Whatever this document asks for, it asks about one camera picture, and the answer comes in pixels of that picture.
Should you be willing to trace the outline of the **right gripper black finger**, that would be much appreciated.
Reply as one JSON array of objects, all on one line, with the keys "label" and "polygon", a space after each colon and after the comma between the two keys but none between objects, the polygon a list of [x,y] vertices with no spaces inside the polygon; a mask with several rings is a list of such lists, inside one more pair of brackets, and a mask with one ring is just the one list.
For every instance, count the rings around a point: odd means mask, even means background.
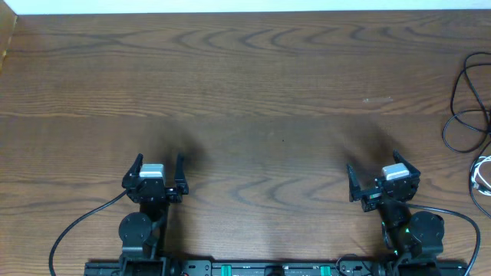
[{"label": "right gripper black finger", "polygon": [[406,178],[419,178],[421,172],[413,166],[411,163],[409,163],[405,158],[402,157],[402,155],[395,149],[393,151],[393,158],[395,163],[403,163],[410,171],[410,175]]},{"label": "right gripper black finger", "polygon": [[353,167],[350,164],[346,165],[348,174],[349,201],[355,202],[361,198],[361,186]]}]

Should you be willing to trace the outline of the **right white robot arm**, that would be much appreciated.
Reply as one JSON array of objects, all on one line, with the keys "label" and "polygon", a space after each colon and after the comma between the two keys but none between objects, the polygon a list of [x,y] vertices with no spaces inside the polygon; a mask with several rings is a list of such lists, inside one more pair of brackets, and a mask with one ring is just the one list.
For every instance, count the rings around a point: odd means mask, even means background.
[{"label": "right white robot arm", "polygon": [[428,207],[412,213],[409,201],[416,195],[420,171],[398,151],[394,164],[385,166],[362,189],[353,166],[346,165],[349,201],[361,203],[364,212],[378,211],[384,243],[393,254],[369,267],[370,275],[466,275],[469,265],[458,261],[438,261],[443,253],[443,218]]}]

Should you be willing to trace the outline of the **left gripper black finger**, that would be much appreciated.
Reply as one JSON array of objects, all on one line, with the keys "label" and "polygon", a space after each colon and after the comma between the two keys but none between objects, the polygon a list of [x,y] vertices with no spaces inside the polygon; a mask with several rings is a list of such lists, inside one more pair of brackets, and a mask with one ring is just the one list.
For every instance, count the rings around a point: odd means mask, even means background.
[{"label": "left gripper black finger", "polygon": [[185,177],[184,169],[183,169],[184,158],[181,154],[177,155],[176,158],[176,169],[174,174],[174,182],[176,184],[176,188],[180,191],[181,194],[189,193],[188,182]]},{"label": "left gripper black finger", "polygon": [[143,154],[139,153],[134,160],[131,167],[128,169],[124,177],[122,178],[123,188],[133,188],[139,179],[139,173],[143,165]]}]

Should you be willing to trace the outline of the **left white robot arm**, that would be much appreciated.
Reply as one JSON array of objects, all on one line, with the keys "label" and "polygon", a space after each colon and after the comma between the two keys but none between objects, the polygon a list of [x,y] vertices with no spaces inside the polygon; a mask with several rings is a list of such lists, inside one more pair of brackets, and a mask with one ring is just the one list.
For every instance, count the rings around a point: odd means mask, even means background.
[{"label": "left white robot arm", "polygon": [[143,155],[137,155],[122,178],[125,195],[139,205],[139,210],[124,217],[119,225],[120,257],[117,261],[86,263],[84,276],[176,276],[183,273],[182,262],[164,251],[170,206],[181,203],[183,196],[189,193],[181,155],[176,158],[173,181],[173,185],[166,185],[163,164],[144,163]]}]

